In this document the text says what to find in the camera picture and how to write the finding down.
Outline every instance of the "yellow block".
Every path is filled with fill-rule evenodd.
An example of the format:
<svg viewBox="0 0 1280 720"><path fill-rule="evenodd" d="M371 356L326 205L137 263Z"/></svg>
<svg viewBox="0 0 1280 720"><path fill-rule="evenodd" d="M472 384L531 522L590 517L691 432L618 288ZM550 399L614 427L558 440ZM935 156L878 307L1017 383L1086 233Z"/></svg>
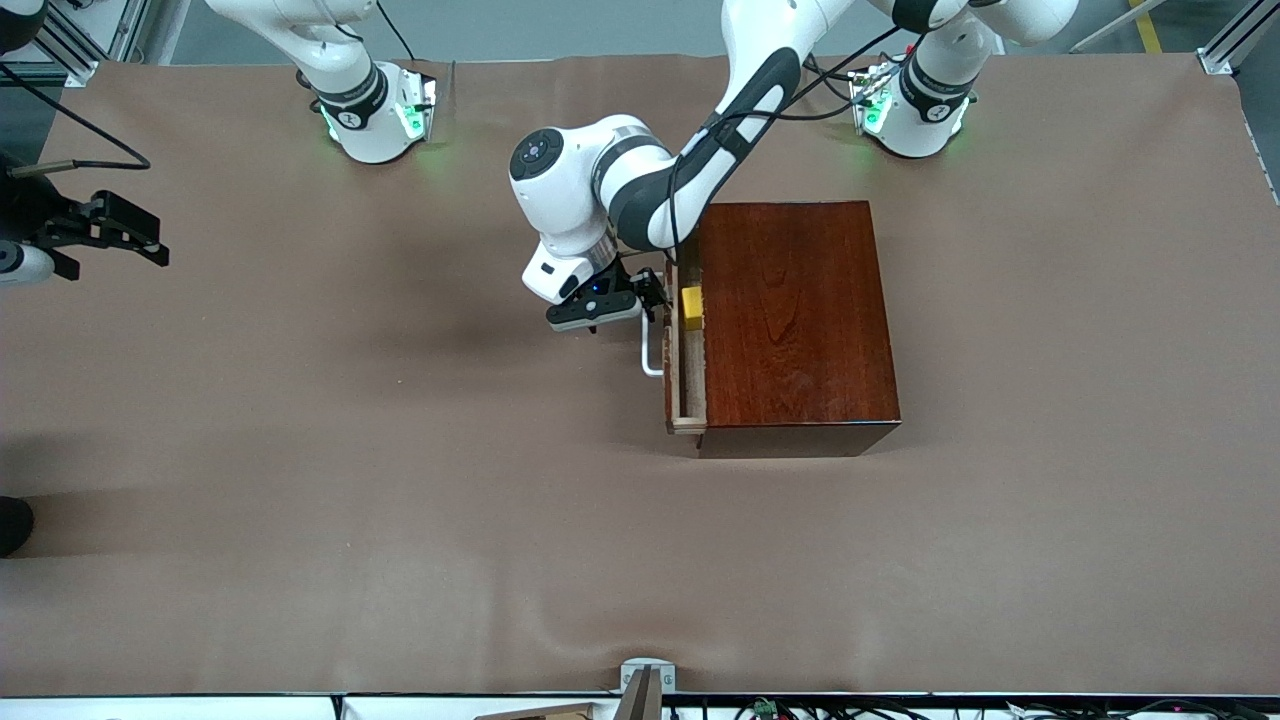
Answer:
<svg viewBox="0 0 1280 720"><path fill-rule="evenodd" d="M684 309L686 331L703 329L703 288L701 286L680 290L680 306Z"/></svg>

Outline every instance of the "white robotic arm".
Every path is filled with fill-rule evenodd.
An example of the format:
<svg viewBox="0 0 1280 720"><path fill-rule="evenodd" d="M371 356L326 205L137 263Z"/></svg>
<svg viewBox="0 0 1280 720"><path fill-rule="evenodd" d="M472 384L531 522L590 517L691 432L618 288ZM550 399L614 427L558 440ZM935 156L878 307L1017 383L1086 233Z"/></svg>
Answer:
<svg viewBox="0 0 1280 720"><path fill-rule="evenodd" d="M879 6L883 0L872 1ZM906 67L868 106L855 109L859 128L904 158L938 152L960 131L973 83L996 50L996 36L1023 46L1043 42L1066 27L1076 3L970 0L920 40Z"/></svg>
<svg viewBox="0 0 1280 720"><path fill-rule="evenodd" d="M288 55L320 99L329 135L353 159L385 163L426 138L435 81L374 63L346 24L369 17L375 0L206 1Z"/></svg>
<svg viewBox="0 0 1280 720"><path fill-rule="evenodd" d="M899 27L927 33L897 82L882 91L876 135L890 150L937 152L959 128L969 90L995 47L995 27L1033 44L1056 35L1078 0L870 0ZM637 118L543 128L511 158L511 186L540 242L522 279L553 304L554 329L637 316L662 302L628 278L616 240L636 250L682 242L800 82L801 61L852 0L724 0L724 96L672 155Z"/></svg>
<svg viewBox="0 0 1280 720"><path fill-rule="evenodd" d="M803 59L852 1L724 0L728 87L675 156L630 115L543 128L520 142L511 184L541 238L524 282L556 305L548 311L553 328L594 327L646 309L644 287L631 287L634 278L621 270L614 236L636 250L682 242L773 123L769 114L791 101ZM964 8L961 0L884 1L919 32ZM603 292L588 282L599 277Z"/></svg>

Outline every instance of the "black cable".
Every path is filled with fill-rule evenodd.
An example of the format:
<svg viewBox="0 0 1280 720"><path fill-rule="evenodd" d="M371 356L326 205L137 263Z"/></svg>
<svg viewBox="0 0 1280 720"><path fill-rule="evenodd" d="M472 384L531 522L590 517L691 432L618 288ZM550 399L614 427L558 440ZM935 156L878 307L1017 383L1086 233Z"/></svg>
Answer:
<svg viewBox="0 0 1280 720"><path fill-rule="evenodd" d="M1027 720L1101 720L1088 711L1074 712L1071 710L1062 710L1061 707L1053 707L1051 705L1043 705L1039 702L1032 702L1023 707L1027 711L1041 712L1042 715L1027 715Z"/></svg>
<svg viewBox="0 0 1280 720"><path fill-rule="evenodd" d="M867 53L868 50L870 50L876 45L878 45L878 44L886 41L886 40L888 40L890 36L892 36L893 33L896 33L900 29L902 29L902 28L900 28L897 26L891 27L890 29L887 29L887 31L879 33L878 36L876 36L867 45L863 45L858 50L854 50L847 58L845 58L844 60L841 60L840 64L836 65L835 68L819 73L818 78L814 79L813 82L810 82L809 85L806 85L804 87L804 90L801 90L800 92L797 92L795 96L792 96L791 100L786 105L782 106L782 110L786 110L791 105L795 105L795 102L797 100L800 100L801 97L804 97L805 95L808 95L814 87L818 87L818 85L823 83L824 81L829 81L832 77L835 77L837 73L840 73L840 70L845 69L846 65L849 65L850 63L852 63L854 60L856 60L859 56L861 56L863 53ZM836 115L844 114L846 110L849 110L852 106L854 106L854 100L850 99L844 105L841 105L838 109L832 110L829 113L822 113L822 114L818 114L818 115L787 115L787 114L785 114L782 111L777 111L777 110L773 110L773 111L768 111L768 110L746 110L746 111L742 111L742 113L732 113L732 114L724 115L724 117L719 118L718 120L716 120L714 123L712 123L712 126L707 128L707 135L714 135L717 131L719 131L719 128L722 126L724 126L724 123L728 123L728 122L732 122L732 120L737 120L737 119L744 119L744 118L768 118L769 122L773 122L773 120L801 120L801 122L826 120L826 119L835 118ZM673 247L680 245L680 227L676 223L676 192L677 192L676 182L677 182L677 176L680 174L680 167L681 167L681 164L684 164L684 161L685 161L684 152L681 152L680 155L676 155L676 164L672 165L672 168L671 168L671 177L667 179L667 205L669 208L669 210L667 210L667 213L668 213L668 217L671 218L671 243L672 243ZM667 254L667 260L672 260L671 254Z"/></svg>
<svg viewBox="0 0 1280 720"><path fill-rule="evenodd" d="M1129 712L1117 712L1117 714L1110 715L1108 717L1111 717L1112 720L1126 720L1128 717L1133 717L1134 715L1138 715L1139 712L1151 712L1152 710L1155 710L1157 707L1161 707L1164 705L1174 705L1174 706L1178 706L1179 708L1197 710L1199 712L1213 715L1215 717L1219 717L1220 720L1230 720L1230 717L1231 717L1230 714L1224 712L1221 710L1217 710L1215 707L1210 707L1207 705L1201 705L1198 702L1192 702L1192 701L1188 701L1188 700L1178 700L1178 698L1157 700L1156 702L1152 702L1151 705L1144 705L1144 706L1139 707L1138 710L1130 710Z"/></svg>
<svg viewBox="0 0 1280 720"><path fill-rule="evenodd" d="M383 19L387 20L387 27L392 28L392 32L396 33L396 40L399 40L404 51L408 53L408 59L417 63L417 55L413 54L413 49L404 41L404 36L399 33L399 28L392 22L392 17L387 14L387 8L383 8L383 0L378 0L378 12L383 14Z"/></svg>
<svg viewBox="0 0 1280 720"><path fill-rule="evenodd" d="M849 65L850 63L852 63L854 60L856 60L858 58L860 58L863 55L863 53L867 53L872 47L876 47L881 42L884 42L886 40L888 40L890 37L892 37L893 33L896 33L900 29L902 29L902 28L900 28L897 26L893 26L893 27L888 28L887 31L884 31L884 32L879 33L878 36L876 36L876 38L872 40L870 42L868 42L867 45L863 45L858 50L854 50L847 58L845 58L844 60L841 60L835 68L831 68L829 70L819 74L818 78L814 79L813 82L810 82L809 85L806 85L804 87L804 90L801 90L800 92L795 94L795 96L791 97L791 101L787 102L786 106L790 108L791 105L795 105L797 100L800 100L805 95L809 95L809 92L813 91L814 87L818 87L822 83L823 79L836 77L840 73L840 70L844 70L846 65Z"/></svg>
<svg viewBox="0 0 1280 720"><path fill-rule="evenodd" d="M893 717L888 712L884 712L882 710L876 710L874 707L855 707L854 710L856 710L856 712L854 712L852 717L858 717L859 715L867 714L867 715L874 715L881 720L899 720L897 717Z"/></svg>
<svg viewBox="0 0 1280 720"><path fill-rule="evenodd" d="M822 69L822 65L818 64L818 59L814 58L812 53L809 54L808 58L805 58L804 69L806 69L806 70L809 70L812 73L817 73L817 74L823 74L823 73L827 72L827 70ZM835 95L836 97L844 100L845 102L851 102L852 101L852 99L849 95L845 95L844 92L840 91L838 87L836 87L835 85L832 85L831 78L823 79L822 83L826 85L827 90L829 90L831 94Z"/></svg>
<svg viewBox="0 0 1280 720"><path fill-rule="evenodd" d="M15 85L18 85L18 87L22 87L27 92L35 95L45 105L49 105L54 110L58 110L59 113L67 115L68 118L76 120L77 123L79 123L82 126L84 126L93 135L96 135L96 136L101 137L102 140L110 142L111 145L119 147L120 150L123 150L127 154L129 154L131 158L133 158L134 160L137 160L137 163L119 163L119 161L115 161L115 160L72 160L70 161L72 167L74 167L74 168L101 168L101 169L105 169L105 170L150 170L151 169L151 160L147 160L141 152L138 152L137 150L129 147L124 142L116 140L115 136L113 136L111 133L106 132L105 129L102 129L102 128L95 126L93 123L86 120L84 118L79 117L78 114L73 113L72 110L68 110L65 106L63 106L61 102L59 102L59 101L54 100L52 97L45 95L40 90L37 90L33 85L31 85L29 82L22 79L20 77L18 77L18 73L15 73L12 69L9 69L9 65L6 65L4 63L0 63L0 73L4 73L9 79L12 79Z"/></svg>
<svg viewBox="0 0 1280 720"><path fill-rule="evenodd" d="M822 712L822 708L814 707L814 706L812 706L809 703L804 703L804 702L796 702L796 707L799 707L800 710L804 710L805 712L808 712L809 715L812 715L813 720L822 720L822 715L819 715L819 712ZM835 720L835 716L831 715L831 712L827 712L827 715L829 716L829 720Z"/></svg>
<svg viewBox="0 0 1280 720"><path fill-rule="evenodd" d="M892 700L881 698L860 698L860 702L869 705L872 707L879 707L882 710L888 710L890 712L897 712L899 715L906 715L911 720L929 720L927 716L908 708L905 705L895 702Z"/></svg>
<svg viewBox="0 0 1280 720"><path fill-rule="evenodd" d="M357 41L357 42L364 42L364 41L365 41L365 38L364 38L364 37L360 37L358 35L356 35L356 33L351 32L349 29L347 29L347 28L342 27L340 24L334 24L333 27L334 27L334 29L337 29L338 32L340 32L340 33L346 35L347 37L349 37L349 38L352 38L352 40L355 40L355 41Z"/></svg>

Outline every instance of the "wooden box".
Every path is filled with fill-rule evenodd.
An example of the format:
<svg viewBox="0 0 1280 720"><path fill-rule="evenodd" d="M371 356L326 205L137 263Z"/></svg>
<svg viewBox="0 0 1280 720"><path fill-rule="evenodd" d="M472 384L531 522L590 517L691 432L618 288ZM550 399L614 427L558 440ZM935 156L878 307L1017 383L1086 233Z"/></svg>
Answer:
<svg viewBox="0 0 1280 720"><path fill-rule="evenodd" d="M667 420L700 456L860 455L901 423L867 202L712 205L677 260Z"/></svg>

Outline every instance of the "robotic arm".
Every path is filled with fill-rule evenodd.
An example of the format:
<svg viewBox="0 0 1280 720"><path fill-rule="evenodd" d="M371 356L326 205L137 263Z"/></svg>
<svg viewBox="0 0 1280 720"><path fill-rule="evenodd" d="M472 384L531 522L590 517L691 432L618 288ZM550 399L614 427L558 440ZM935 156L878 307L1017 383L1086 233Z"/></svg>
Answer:
<svg viewBox="0 0 1280 720"><path fill-rule="evenodd" d="M631 115L585 128L543 128L520 142L511 158L511 184L540 234L522 279L556 305L548 310L554 329L635 318L653 300L660 302L645 292L643 278L634 287L635 278L621 270L614 236L636 250L682 242L773 123L767 114L791 101L803 59L852 1L724 0L728 87L675 156ZM960 0L884 3L919 32L963 9ZM603 286L589 282L600 275Z"/></svg>
<svg viewBox="0 0 1280 720"><path fill-rule="evenodd" d="M902 128L899 135L909 136L916 151L901 154L916 156L936 152L954 132L946 120L955 110L954 117L960 117L973 79L992 53L995 40L987 24L1015 40L1043 40L1066 24L1076 3L872 1L899 27L928 33L899 73L897 95L883 100L886 108L920 108L919 122L909 111L897 111L876 128L888 128L887 133ZM553 329L594 328L648 314L663 302L652 272L628 277L622 269L616 241L643 251L668 250L692 232L721 186L769 129L771 114L791 101L803 59L851 4L724 0L721 29L728 51L728 87L676 155L631 115L582 128L543 128L520 142L511 158L511 186L540 236L522 279L553 305L547 311ZM892 150L884 137L881 141ZM932 149L919 152L924 146Z"/></svg>
<svg viewBox="0 0 1280 720"><path fill-rule="evenodd" d="M35 40L47 12L46 0L0 0L0 55ZM23 165L0 150L0 286L38 283L55 274L78 279L79 263L59 250L72 245L118 247L156 265L169 264L159 218L106 190L88 202L76 202L45 177L77 167L76 160Z"/></svg>
<svg viewBox="0 0 1280 720"><path fill-rule="evenodd" d="M288 55L329 124L329 136L361 163L387 163L425 140L435 81L375 63L346 23L369 17L375 0L206 0Z"/></svg>

